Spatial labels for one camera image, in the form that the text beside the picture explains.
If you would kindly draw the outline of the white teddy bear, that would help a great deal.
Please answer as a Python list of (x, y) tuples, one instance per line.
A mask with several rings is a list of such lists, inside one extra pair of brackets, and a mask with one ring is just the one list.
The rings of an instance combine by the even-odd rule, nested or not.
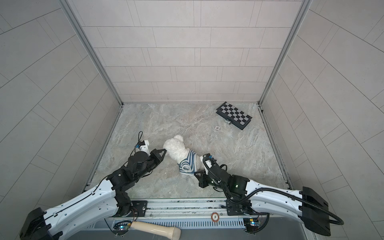
[(171, 159), (176, 161), (177, 164), (184, 160), (187, 157), (189, 151), (191, 150), (185, 147), (184, 138), (181, 135), (176, 135), (173, 138), (166, 140), (163, 145), (163, 148), (167, 150), (167, 155), (169, 155)]

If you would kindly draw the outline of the blue white striped sweater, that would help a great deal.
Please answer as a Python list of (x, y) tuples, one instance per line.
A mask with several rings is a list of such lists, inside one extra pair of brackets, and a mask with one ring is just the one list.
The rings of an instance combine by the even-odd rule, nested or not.
[(190, 150), (187, 157), (178, 164), (179, 171), (181, 174), (193, 177), (200, 170), (201, 164), (201, 157), (195, 151)]

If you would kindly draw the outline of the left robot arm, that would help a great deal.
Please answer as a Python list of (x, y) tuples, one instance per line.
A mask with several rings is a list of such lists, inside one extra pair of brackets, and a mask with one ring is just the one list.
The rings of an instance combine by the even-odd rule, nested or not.
[(142, 177), (149, 175), (165, 158), (166, 150), (143, 151), (129, 157), (122, 166), (96, 187), (50, 208), (32, 210), (19, 233), (21, 240), (65, 240), (83, 228), (110, 217), (145, 215), (145, 206), (134, 204), (127, 194)]

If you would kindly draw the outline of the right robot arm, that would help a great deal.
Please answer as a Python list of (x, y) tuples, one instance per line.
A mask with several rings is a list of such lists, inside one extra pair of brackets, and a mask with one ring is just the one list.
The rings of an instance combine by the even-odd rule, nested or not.
[(214, 179), (213, 174), (201, 170), (194, 174), (199, 186), (205, 188), (212, 185), (215, 190), (222, 189), (227, 198), (222, 207), (229, 216), (256, 216), (257, 220), (249, 220), (246, 224), (250, 233), (264, 228), (274, 214), (303, 223), (308, 230), (318, 235), (331, 235), (329, 204), (313, 189), (303, 187), (301, 190), (282, 190), (230, 175), (219, 167), (214, 170), (223, 179)]

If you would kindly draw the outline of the red round sticker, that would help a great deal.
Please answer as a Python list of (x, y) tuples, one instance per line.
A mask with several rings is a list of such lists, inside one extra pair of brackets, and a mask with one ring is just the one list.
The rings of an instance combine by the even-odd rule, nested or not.
[(220, 219), (220, 216), (218, 213), (214, 212), (211, 214), (211, 220), (214, 222), (214, 223), (217, 223)]

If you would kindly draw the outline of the black white checkerboard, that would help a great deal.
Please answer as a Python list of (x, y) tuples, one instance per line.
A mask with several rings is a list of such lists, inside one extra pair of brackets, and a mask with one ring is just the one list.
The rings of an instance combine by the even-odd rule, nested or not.
[(216, 109), (216, 113), (225, 120), (230, 120), (240, 130), (243, 130), (252, 120), (251, 116), (227, 102), (221, 104)]

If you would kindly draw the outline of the right circuit board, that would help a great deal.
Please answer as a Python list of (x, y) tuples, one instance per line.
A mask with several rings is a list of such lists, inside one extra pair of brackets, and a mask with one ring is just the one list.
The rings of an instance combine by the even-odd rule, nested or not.
[(256, 233), (260, 227), (260, 221), (258, 219), (243, 219), (245, 232), (246, 233)]

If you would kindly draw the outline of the circuit board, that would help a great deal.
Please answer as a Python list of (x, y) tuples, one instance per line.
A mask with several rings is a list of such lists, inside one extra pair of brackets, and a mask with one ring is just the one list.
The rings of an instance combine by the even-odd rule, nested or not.
[(260, 221), (258, 219), (243, 219), (245, 232), (246, 233), (256, 233), (260, 227)]
[(131, 221), (118, 222), (113, 226), (113, 230), (117, 232), (118, 236), (123, 236), (129, 231), (131, 223)]

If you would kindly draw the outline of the left circuit board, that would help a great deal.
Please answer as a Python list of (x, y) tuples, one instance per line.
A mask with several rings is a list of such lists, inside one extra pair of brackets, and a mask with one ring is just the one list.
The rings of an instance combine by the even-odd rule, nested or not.
[(129, 231), (131, 223), (131, 221), (118, 222), (113, 226), (113, 230), (117, 232), (118, 236), (123, 236)]

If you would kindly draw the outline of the aluminium mounting rail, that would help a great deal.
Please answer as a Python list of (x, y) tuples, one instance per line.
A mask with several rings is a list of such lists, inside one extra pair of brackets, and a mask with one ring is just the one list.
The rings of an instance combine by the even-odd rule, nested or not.
[(143, 208), (136, 206), (125, 195), (114, 196), (107, 193), (84, 193), (54, 208), (48, 209), (51, 215), (60, 215), (74, 212), (76, 215), (91, 213), (97, 220), (97, 211), (104, 211), (105, 217), (124, 217), (137, 210), (139, 217), (148, 218), (151, 213), (172, 216), (176, 214), (198, 215), (203, 212), (208, 214), (214, 211), (226, 211), (228, 216), (261, 215), (264, 213), (276, 214), (299, 220), (303, 216), (303, 206), (299, 201), (293, 201), (285, 196), (273, 197), (255, 196), (242, 204), (234, 204), (231, 201), (218, 199), (158, 199), (145, 201)]

